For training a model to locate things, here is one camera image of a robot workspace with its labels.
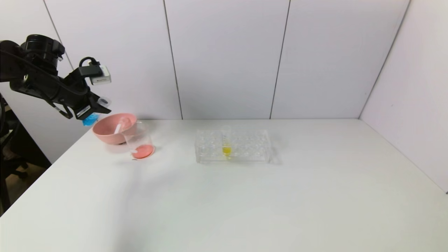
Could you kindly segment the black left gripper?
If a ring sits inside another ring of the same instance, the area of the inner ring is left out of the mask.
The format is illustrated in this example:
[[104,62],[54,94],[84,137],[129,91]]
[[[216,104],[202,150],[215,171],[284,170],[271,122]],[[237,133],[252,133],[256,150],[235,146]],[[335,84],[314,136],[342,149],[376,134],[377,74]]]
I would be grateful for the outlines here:
[[78,120],[84,120],[89,114],[109,114],[110,100],[91,92],[85,78],[100,77],[99,71],[73,71],[61,84],[61,104],[70,107]]

